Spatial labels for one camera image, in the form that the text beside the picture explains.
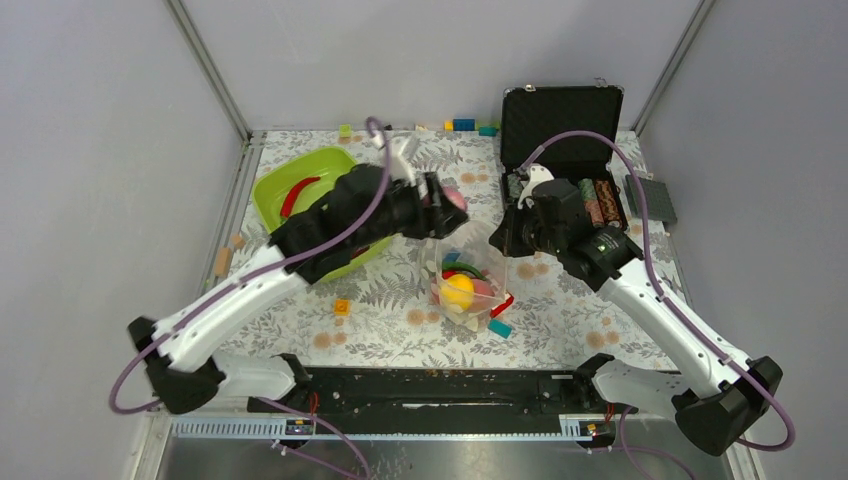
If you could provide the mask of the purple toy onion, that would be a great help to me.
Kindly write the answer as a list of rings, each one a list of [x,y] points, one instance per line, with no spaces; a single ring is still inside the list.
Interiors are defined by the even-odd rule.
[[[445,197],[459,210],[463,212],[467,211],[467,201],[458,190],[450,187],[444,187],[443,192]]]

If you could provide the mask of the green toy cucumber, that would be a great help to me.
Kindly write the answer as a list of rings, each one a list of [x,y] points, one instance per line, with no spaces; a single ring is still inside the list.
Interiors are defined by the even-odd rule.
[[[463,272],[464,274],[467,274],[476,279],[486,278],[486,275],[481,270],[464,262],[443,262],[442,270],[453,273]]]

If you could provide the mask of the clear zip top bag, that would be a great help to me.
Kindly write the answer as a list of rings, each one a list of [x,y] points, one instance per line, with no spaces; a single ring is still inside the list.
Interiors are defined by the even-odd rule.
[[[428,239],[418,254],[426,297],[448,320],[471,332],[509,307],[506,258],[489,243],[494,228],[471,220],[442,240]]]

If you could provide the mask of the yellow toy pear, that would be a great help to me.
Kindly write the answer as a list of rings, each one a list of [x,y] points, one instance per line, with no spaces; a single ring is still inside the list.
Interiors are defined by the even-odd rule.
[[[465,312],[474,302],[475,288],[471,277],[456,273],[444,279],[438,287],[442,306],[453,312]]]

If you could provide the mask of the red toy chili pepper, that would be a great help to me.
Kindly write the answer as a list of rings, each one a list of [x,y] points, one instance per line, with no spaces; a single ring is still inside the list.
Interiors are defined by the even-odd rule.
[[[320,181],[321,178],[319,176],[311,176],[301,179],[298,183],[290,188],[286,197],[284,198],[281,209],[280,216],[282,219],[288,219],[292,213],[293,209],[297,203],[297,200],[302,193],[302,191],[308,186]]]

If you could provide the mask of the green plastic tub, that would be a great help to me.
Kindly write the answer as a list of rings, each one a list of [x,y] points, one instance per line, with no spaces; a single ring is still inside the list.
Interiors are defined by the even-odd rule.
[[[333,189],[339,177],[349,173],[356,165],[356,160],[347,150],[335,146],[322,147],[296,157],[261,177],[253,187],[251,199],[266,232],[274,233],[295,214],[306,211]],[[301,179],[311,176],[319,176],[321,180],[305,188],[297,200],[292,215],[288,219],[282,219],[281,204],[290,188]],[[241,267],[236,278],[247,281],[249,284],[268,281],[272,285],[288,290],[306,288],[309,285],[307,281],[295,274],[287,273],[282,267],[260,275],[254,274],[262,267],[281,260],[282,256],[275,246],[263,246],[249,262]]]

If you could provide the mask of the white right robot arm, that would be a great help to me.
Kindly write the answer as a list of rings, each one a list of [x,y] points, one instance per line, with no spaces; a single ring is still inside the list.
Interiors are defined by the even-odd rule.
[[[698,449],[720,456],[768,410],[783,378],[721,339],[679,297],[652,283],[646,257],[618,227],[592,225],[578,187],[565,179],[506,178],[505,214],[489,242],[507,257],[555,257],[572,277],[633,319],[677,368],[674,375],[611,355],[584,362],[575,402],[597,412],[624,404],[673,421]]]

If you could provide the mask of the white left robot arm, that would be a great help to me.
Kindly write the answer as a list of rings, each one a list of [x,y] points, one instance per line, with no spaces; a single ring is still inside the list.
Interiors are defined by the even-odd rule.
[[[215,398],[264,397],[296,411],[309,401],[306,371],[293,354],[239,356],[222,345],[244,324],[395,235],[444,239],[468,220],[462,195],[426,172],[391,179],[362,164],[286,220],[240,270],[183,310],[141,316],[128,332],[145,365],[155,404],[193,412]]]

